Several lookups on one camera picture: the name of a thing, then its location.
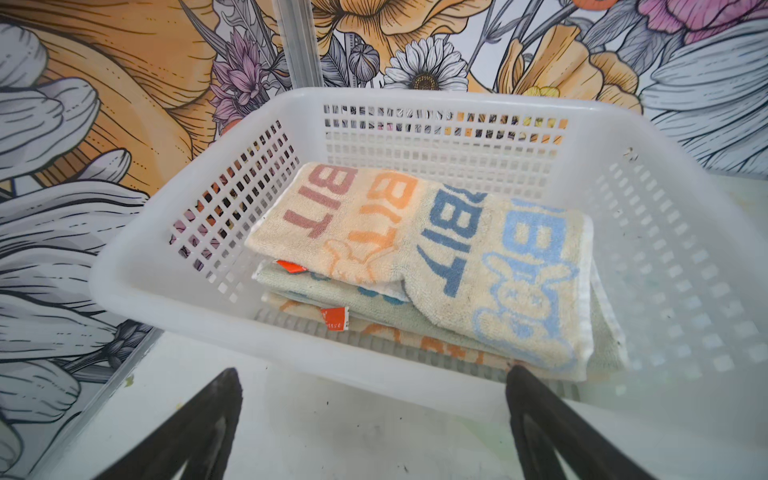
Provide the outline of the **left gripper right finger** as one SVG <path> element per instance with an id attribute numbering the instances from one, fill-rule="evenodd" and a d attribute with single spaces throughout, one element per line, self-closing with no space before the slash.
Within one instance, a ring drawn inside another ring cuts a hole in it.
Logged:
<path id="1" fill-rule="evenodd" d="M 507 374 L 510 428 L 526 479 L 650 479 L 542 381 L 521 365 Z"/>

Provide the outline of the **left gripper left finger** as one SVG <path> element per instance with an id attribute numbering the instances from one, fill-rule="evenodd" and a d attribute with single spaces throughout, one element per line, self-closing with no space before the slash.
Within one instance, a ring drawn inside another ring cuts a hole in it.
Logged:
<path id="1" fill-rule="evenodd" d="M 243 392 L 227 368 L 99 479 L 221 479 L 239 423 Z"/>

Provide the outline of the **pink and cream towel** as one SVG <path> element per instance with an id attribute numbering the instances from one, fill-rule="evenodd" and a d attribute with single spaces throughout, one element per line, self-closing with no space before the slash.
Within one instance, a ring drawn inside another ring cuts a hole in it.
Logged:
<path id="1" fill-rule="evenodd" d="M 309 163 L 247 247 L 369 290 L 437 327 L 582 380 L 594 350 L 591 219 L 401 172 Z"/>

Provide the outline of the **orange patterned towel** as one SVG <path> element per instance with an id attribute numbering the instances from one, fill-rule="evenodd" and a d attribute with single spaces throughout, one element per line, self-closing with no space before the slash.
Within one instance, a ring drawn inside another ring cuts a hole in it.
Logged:
<path id="1" fill-rule="evenodd" d="M 274 307 L 280 312 L 325 325 L 325 320 L 320 307 L 291 300 L 273 292 L 263 294 L 262 300 L 270 307 Z M 394 327 L 368 322 L 354 316 L 349 317 L 348 331 L 390 340 L 405 347 L 414 347 L 426 352 L 443 354 L 457 360 L 500 369 L 505 372 L 508 372 L 514 365 L 517 365 L 517 362 L 495 354 L 469 347 L 461 347 L 429 336 L 423 336 L 399 330 Z"/>

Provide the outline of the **blue and cream towel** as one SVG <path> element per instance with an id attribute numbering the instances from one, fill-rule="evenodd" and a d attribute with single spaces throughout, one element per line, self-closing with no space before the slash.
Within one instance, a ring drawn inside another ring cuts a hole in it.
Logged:
<path id="1" fill-rule="evenodd" d="M 252 278 L 265 289 L 265 293 L 273 292 L 320 307 L 322 311 L 346 307 L 349 317 L 510 359 L 492 351 L 488 346 L 437 327 L 409 303 L 360 286 L 312 272 L 290 273 L 270 260 L 262 261 Z M 588 362 L 587 377 L 602 378 L 627 369 L 629 358 L 626 335 L 616 319 L 596 269 L 591 272 L 591 315 L 594 352 Z"/>

